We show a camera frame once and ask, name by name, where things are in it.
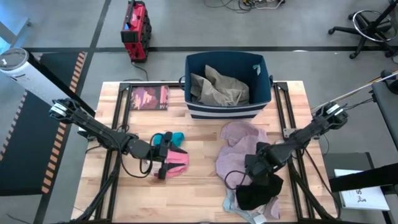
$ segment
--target teal cloth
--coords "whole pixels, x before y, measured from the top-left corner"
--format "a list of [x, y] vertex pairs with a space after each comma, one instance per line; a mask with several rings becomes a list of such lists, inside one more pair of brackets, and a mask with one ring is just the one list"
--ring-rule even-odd
[[[156, 146], [160, 144], [160, 140], [162, 140], [162, 136], [160, 136], [159, 134], [155, 135], [154, 145]], [[181, 146], [183, 140], [184, 140], [184, 133], [173, 133], [172, 143], [175, 144], [175, 146], [177, 147]]]

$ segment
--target red book cover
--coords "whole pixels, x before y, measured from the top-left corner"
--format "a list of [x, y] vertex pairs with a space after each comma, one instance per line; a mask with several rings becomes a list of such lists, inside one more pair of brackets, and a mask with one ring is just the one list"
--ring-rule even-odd
[[167, 110], [168, 105], [168, 86], [139, 86], [132, 89], [130, 110]]

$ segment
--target orange and black hazard stripe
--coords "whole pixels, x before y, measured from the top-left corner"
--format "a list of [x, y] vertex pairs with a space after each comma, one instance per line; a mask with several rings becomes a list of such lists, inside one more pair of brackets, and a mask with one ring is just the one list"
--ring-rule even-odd
[[14, 119], [12, 120], [12, 123], [11, 123], [11, 127], [10, 127], [10, 129], [8, 131], [7, 136], [6, 136], [6, 140], [3, 143], [3, 145], [2, 145], [2, 148], [1, 148], [1, 151], [0, 151], [0, 161], [2, 161], [2, 159], [4, 158], [4, 156], [6, 154], [6, 149], [7, 149], [8, 143], [9, 143], [9, 141], [11, 139], [12, 133], [14, 132], [14, 128], [15, 128], [15, 126], [17, 124], [19, 115], [21, 114], [21, 109], [24, 107], [24, 102], [26, 100], [26, 95], [27, 95], [27, 91], [24, 92], [24, 94], [23, 94], [23, 96], [21, 98], [21, 102], [18, 105], [17, 112], [15, 113]]
[[[80, 79], [81, 69], [83, 68], [83, 64], [85, 62], [86, 53], [80, 52], [78, 54], [75, 70], [73, 71], [72, 80], [70, 81], [69, 89], [72, 92], [76, 92], [77, 84]], [[58, 156], [60, 155], [60, 151], [62, 150], [62, 145], [64, 144], [64, 137], [67, 125], [64, 123], [59, 124], [57, 133], [55, 135], [54, 145], [51, 151], [51, 155], [49, 158], [49, 164], [47, 166], [47, 170], [45, 171], [45, 176], [43, 180], [42, 192], [47, 194], [50, 192], [50, 188], [53, 184], [54, 172], [57, 166], [59, 166]]]

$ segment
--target red power tool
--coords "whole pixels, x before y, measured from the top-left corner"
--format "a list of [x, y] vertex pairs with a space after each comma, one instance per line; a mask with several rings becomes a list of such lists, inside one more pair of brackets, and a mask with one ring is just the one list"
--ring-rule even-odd
[[148, 11], [142, 1], [129, 1], [127, 13], [120, 32], [124, 47], [131, 62], [146, 62], [152, 32]]

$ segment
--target black cloth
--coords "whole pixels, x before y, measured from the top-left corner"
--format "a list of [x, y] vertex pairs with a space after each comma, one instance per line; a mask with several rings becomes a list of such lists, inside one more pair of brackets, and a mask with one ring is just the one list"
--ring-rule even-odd
[[241, 210], [254, 210], [258, 206], [265, 205], [271, 198], [279, 195], [282, 190], [282, 180], [278, 175], [269, 175], [269, 185], [258, 185], [252, 182], [250, 185], [240, 185], [236, 189], [236, 199]]

